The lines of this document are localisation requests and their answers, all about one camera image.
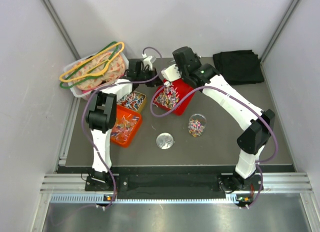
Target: red container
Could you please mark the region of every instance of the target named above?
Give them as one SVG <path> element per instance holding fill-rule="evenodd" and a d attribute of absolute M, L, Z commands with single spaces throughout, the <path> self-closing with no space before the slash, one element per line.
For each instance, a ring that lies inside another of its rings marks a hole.
<path fill-rule="evenodd" d="M 189 86 L 180 78 L 178 80 L 175 80 L 169 88 L 164 88 L 154 98 L 154 103 L 163 109 L 170 110 L 175 106 L 176 102 L 179 102 L 183 97 L 185 97 L 186 94 L 188 94 L 192 90 L 193 87 Z M 187 108 L 193 96 L 194 93 L 186 98 L 173 112 L 177 115 L 181 115 Z"/>
<path fill-rule="evenodd" d="M 131 109 L 116 106 L 116 122 L 110 140 L 122 147 L 128 147 L 142 123 L 142 115 Z"/>

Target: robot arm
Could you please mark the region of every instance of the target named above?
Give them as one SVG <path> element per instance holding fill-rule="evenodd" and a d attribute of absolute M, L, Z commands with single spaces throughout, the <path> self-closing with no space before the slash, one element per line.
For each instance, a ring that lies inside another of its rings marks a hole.
<path fill-rule="evenodd" d="M 128 84 L 120 84 L 114 87 L 102 89 L 92 98 L 85 118 L 86 122 L 89 124 L 89 128 L 93 136 L 93 142 L 109 168 L 112 166 L 110 158 L 110 135 L 116 122 L 117 101 L 126 94 L 132 92 L 139 85 L 130 82 L 146 81 L 157 74 L 157 71 L 152 66 L 152 63 L 155 60 L 156 58 L 153 56 L 146 56 L 143 61 L 140 59 L 130 59 L 126 76 L 123 77 L 124 79 L 118 79 L 116 82 L 128 82 Z M 148 87 L 155 87 L 161 84 L 162 81 L 160 78 L 156 78 L 146 83 Z M 100 160 L 95 148 L 93 148 L 93 154 L 92 168 L 94 171 L 107 174 L 107 168 Z"/>
<path fill-rule="evenodd" d="M 245 188 L 251 183 L 251 178 L 256 171 L 256 161 L 259 159 L 259 156 L 270 137 L 270 133 L 255 114 L 248 108 L 231 99 L 230 96 L 237 98 L 254 110 L 271 128 L 273 128 L 275 120 L 274 112 L 271 110 L 263 111 L 261 108 L 251 104 L 232 88 L 225 81 L 223 76 L 220 75 L 219 71 L 212 65 L 202 65 L 199 57 L 197 54 L 193 53 L 191 48 L 182 47 L 175 50 L 172 54 L 176 64 L 171 65 L 161 72 L 166 80 L 173 82 L 181 78 L 193 88 L 201 86 L 216 87 L 227 93 L 227 95 L 225 95 L 210 88 L 204 88 L 202 90 L 202 93 L 218 102 L 229 114 L 231 114 L 244 131 L 237 139 L 237 143 L 240 147 L 240 155 L 232 180 L 237 188 Z M 144 64 L 149 65 L 148 67 L 151 68 L 150 61 L 153 62 L 154 59 L 147 57 L 145 60 Z M 141 60 L 130 60 L 129 70 L 126 73 L 127 77 L 130 78 L 131 81 L 146 81 L 157 74 L 154 68 L 148 71 L 142 71 L 141 67 L 144 69 Z M 159 78 L 146 83 L 148 87 L 155 87 L 160 84 L 162 84 L 162 81 Z M 110 159 L 110 133 L 116 121 L 117 99 L 130 93 L 136 87 L 136 84 L 125 84 L 104 89 L 95 94 L 96 97 L 94 97 L 90 103 L 86 121 L 91 129 L 93 141 L 98 147 L 98 150 L 108 167 L 111 167 L 112 165 Z M 101 105 L 105 105 L 104 110 L 98 108 L 98 106 Z M 103 174 L 107 173 L 107 169 L 100 161 L 96 150 L 94 150 L 94 162 L 92 167 L 97 172 Z"/>
<path fill-rule="evenodd" d="M 232 88 L 210 64 L 202 65 L 197 54 L 189 47 L 182 47 L 173 53 L 176 65 L 162 71 L 163 76 L 170 82 L 182 78 L 193 88 L 210 86 L 222 89 L 227 95 L 210 88 L 204 88 L 202 93 L 218 102 L 239 124 L 244 131 L 237 139 L 240 147 L 238 163 L 232 180 L 239 189 L 250 184 L 256 171 L 256 161 L 267 143 L 270 133 L 262 122 L 248 108 L 230 98 L 233 96 L 245 103 L 260 115 L 271 128 L 274 125 L 275 114 L 272 110 L 263 111 L 251 104 L 247 99 Z"/>

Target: orange bin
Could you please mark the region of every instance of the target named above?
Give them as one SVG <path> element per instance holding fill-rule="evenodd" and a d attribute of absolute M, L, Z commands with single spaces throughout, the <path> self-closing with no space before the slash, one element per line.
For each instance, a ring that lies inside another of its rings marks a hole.
<path fill-rule="evenodd" d="M 122 147 L 128 147 L 142 124 L 142 115 L 131 109 L 117 105 L 116 118 L 110 140 Z"/>

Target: white wall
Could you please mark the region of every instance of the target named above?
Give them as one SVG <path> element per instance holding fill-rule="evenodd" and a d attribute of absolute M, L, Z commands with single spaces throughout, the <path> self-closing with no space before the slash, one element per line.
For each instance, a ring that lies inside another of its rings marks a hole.
<path fill-rule="evenodd" d="M 124 41 L 165 57 L 189 46 L 201 56 L 253 49 L 262 55 L 291 0 L 51 0 L 80 55 Z"/>
<path fill-rule="evenodd" d="M 0 231 L 28 231 L 72 99 L 58 75 L 73 57 L 40 0 L 1 0 Z"/>
<path fill-rule="evenodd" d="M 302 0 L 264 64 L 300 171 L 320 202 L 320 0 Z"/>

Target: black cloth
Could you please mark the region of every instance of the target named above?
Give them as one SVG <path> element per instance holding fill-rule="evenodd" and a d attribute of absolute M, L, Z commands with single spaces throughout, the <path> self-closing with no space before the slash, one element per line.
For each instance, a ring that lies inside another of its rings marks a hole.
<path fill-rule="evenodd" d="M 222 52 L 213 55 L 215 68 L 230 85 L 261 83 L 264 77 L 258 55 L 252 50 Z"/>

